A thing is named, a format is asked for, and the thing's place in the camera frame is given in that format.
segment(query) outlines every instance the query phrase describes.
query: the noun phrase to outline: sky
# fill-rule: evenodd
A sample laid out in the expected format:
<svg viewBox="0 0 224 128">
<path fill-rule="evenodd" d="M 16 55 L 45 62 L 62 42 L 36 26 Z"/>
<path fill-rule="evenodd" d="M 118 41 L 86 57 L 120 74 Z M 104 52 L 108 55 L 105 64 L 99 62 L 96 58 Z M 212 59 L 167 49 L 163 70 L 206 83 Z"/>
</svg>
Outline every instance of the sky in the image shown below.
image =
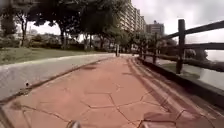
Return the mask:
<svg viewBox="0 0 224 128">
<path fill-rule="evenodd" d="M 134 7 L 140 9 L 146 23 L 154 20 L 165 25 L 165 33 L 177 32 L 178 19 L 185 19 L 186 29 L 211 22 L 224 20 L 224 0 L 132 0 Z M 59 34 L 58 26 L 49 27 L 47 24 L 32 29 L 39 33 Z M 224 42 L 224 29 L 203 32 L 187 36 L 187 43 Z M 224 52 L 209 51 L 209 59 L 224 60 Z"/>
</svg>

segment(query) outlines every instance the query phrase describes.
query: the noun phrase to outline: red paved path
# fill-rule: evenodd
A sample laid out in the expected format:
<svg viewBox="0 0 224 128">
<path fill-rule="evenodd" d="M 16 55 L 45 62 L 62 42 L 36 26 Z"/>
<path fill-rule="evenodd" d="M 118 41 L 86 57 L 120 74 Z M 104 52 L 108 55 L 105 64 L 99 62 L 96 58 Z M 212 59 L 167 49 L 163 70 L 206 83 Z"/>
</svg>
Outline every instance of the red paved path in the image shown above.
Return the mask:
<svg viewBox="0 0 224 128">
<path fill-rule="evenodd" d="M 16 128 L 66 128 L 70 120 L 83 128 L 136 128 L 143 118 L 152 128 L 218 128 L 223 122 L 209 104 L 127 57 L 46 83 L 4 110 Z"/>
</svg>

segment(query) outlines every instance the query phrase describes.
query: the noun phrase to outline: railing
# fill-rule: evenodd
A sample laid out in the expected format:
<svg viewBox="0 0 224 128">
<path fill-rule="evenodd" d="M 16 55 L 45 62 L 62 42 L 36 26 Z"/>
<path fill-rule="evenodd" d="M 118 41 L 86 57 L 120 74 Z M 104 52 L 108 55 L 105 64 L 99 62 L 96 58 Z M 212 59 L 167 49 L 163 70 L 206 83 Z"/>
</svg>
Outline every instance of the railing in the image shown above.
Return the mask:
<svg viewBox="0 0 224 128">
<path fill-rule="evenodd" d="M 193 65 L 200 68 L 206 68 L 210 70 L 215 70 L 218 72 L 224 72 L 224 65 L 221 65 L 216 62 L 211 61 L 198 61 L 195 59 L 190 58 L 184 58 L 184 51 L 185 49 L 202 49 L 202 50 L 224 50 L 224 43 L 203 43 L 203 44 L 185 44 L 185 37 L 188 34 L 194 34 L 199 32 L 205 32 L 205 31 L 211 31 L 215 29 L 221 29 L 224 28 L 224 21 L 192 28 L 185 30 L 185 21 L 184 19 L 178 20 L 178 32 L 174 34 L 167 35 L 162 38 L 158 38 L 157 34 L 153 37 L 152 40 L 154 46 L 151 48 L 148 48 L 148 44 L 142 42 L 140 45 L 140 57 L 143 57 L 143 59 L 146 59 L 147 56 L 150 56 L 153 58 L 153 63 L 156 64 L 157 58 L 165 59 L 165 60 L 171 60 L 176 61 L 176 73 L 180 74 L 183 64 Z M 178 37 L 178 45 L 177 46 L 168 46 L 168 47 L 158 47 L 156 44 L 159 41 L 172 39 L 174 37 Z M 162 49 L 176 49 L 178 50 L 178 56 L 167 56 L 167 55 L 161 55 L 157 54 L 159 50 Z"/>
</svg>

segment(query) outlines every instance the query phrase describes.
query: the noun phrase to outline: water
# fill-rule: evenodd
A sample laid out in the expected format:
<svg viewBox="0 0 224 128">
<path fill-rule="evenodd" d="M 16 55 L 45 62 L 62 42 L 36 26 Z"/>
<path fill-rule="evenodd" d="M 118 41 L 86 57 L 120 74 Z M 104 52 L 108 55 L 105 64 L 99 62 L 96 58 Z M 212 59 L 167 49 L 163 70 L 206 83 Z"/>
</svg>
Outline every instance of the water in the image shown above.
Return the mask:
<svg viewBox="0 0 224 128">
<path fill-rule="evenodd" d="M 158 59 L 157 63 L 162 65 L 175 62 Z M 197 74 L 200 76 L 200 81 L 224 90 L 224 73 L 190 65 L 184 65 L 183 70 L 192 74 Z"/>
</svg>

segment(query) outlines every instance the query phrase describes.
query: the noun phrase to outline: green lawn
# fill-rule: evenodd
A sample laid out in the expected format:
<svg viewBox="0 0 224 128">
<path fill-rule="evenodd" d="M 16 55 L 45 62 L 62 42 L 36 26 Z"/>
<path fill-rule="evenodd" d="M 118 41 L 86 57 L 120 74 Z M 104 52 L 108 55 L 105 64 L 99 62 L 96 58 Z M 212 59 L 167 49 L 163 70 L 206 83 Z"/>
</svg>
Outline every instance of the green lawn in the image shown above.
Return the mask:
<svg viewBox="0 0 224 128">
<path fill-rule="evenodd" d="M 4 48 L 0 50 L 0 65 L 25 62 L 30 60 L 75 56 L 82 54 L 99 53 L 95 51 L 65 51 L 42 48 Z"/>
<path fill-rule="evenodd" d="M 176 72 L 176 63 L 163 64 L 161 66 L 163 68 L 167 69 L 167 70 L 170 70 L 170 71 L 174 72 L 174 73 Z M 182 74 L 181 75 L 184 76 L 184 77 L 191 77 L 191 78 L 194 78 L 194 79 L 199 79 L 200 78 L 199 75 L 187 72 L 185 70 L 182 70 Z"/>
</svg>

